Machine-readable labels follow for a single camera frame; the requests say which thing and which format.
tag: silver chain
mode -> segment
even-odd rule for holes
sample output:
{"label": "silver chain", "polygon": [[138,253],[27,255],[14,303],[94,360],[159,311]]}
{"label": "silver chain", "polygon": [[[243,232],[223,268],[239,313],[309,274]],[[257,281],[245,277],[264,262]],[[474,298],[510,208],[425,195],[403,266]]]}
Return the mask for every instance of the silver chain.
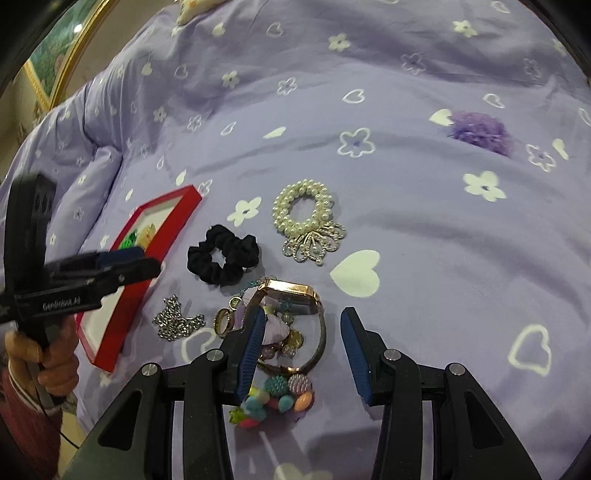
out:
{"label": "silver chain", "polygon": [[196,317],[185,318],[181,312],[178,297],[173,295],[164,299],[165,308],[152,321],[158,326],[158,336],[169,342],[181,337],[190,336],[195,330],[205,327],[204,316],[200,313]]}

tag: purple charm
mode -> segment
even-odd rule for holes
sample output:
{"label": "purple charm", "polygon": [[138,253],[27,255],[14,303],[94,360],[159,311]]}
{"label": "purple charm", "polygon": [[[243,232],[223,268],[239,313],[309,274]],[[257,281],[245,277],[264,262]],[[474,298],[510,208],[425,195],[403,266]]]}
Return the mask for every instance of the purple charm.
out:
{"label": "purple charm", "polygon": [[490,150],[504,157],[509,157],[512,150],[511,137],[505,125],[486,113],[457,112],[450,120],[453,121],[450,137],[462,142]]}

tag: red picture frame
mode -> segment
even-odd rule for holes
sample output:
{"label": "red picture frame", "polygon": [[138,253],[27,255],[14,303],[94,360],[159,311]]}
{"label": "red picture frame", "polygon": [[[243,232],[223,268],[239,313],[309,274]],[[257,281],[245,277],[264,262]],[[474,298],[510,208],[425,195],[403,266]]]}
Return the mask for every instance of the red picture frame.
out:
{"label": "red picture frame", "polygon": [[[139,231],[142,223],[158,222],[145,255],[162,263],[201,199],[195,187],[189,185],[144,203],[127,221],[111,250],[117,250],[134,227]],[[149,286],[150,281],[145,281],[121,287],[103,299],[101,309],[77,315],[78,337],[90,363],[108,372],[115,369],[119,351]]]}

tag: ring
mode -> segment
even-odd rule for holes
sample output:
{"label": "ring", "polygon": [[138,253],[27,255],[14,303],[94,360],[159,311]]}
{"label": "ring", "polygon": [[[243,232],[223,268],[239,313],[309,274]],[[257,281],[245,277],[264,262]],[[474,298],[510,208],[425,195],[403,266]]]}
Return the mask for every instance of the ring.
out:
{"label": "ring", "polygon": [[[224,317],[228,317],[228,322],[226,324],[226,328],[221,330],[221,324]],[[228,333],[230,333],[234,329],[234,312],[231,312],[228,309],[221,309],[219,312],[216,313],[215,320],[213,321],[213,330],[216,332],[217,336],[220,338],[225,338]]]}

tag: cable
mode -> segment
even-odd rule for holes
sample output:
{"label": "cable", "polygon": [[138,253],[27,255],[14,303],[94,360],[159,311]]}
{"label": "cable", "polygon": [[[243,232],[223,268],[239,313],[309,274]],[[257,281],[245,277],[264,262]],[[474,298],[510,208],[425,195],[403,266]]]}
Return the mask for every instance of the cable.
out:
{"label": "cable", "polygon": [[74,442],[72,442],[68,437],[66,437],[66,435],[64,435],[64,433],[61,430],[58,430],[57,427],[51,422],[51,418],[49,417],[49,415],[47,414],[45,407],[43,406],[43,403],[41,403],[41,397],[39,396],[39,392],[37,391],[37,389],[35,389],[35,394],[37,395],[37,401],[39,402],[39,406],[41,407],[41,410],[43,411],[43,414],[45,415],[45,417],[47,418],[47,421],[49,422],[49,425],[51,425],[51,427],[56,430],[57,432],[59,432],[59,434],[61,435],[61,437],[67,441],[70,445],[72,445],[76,450],[78,450],[80,447],[75,444]]}

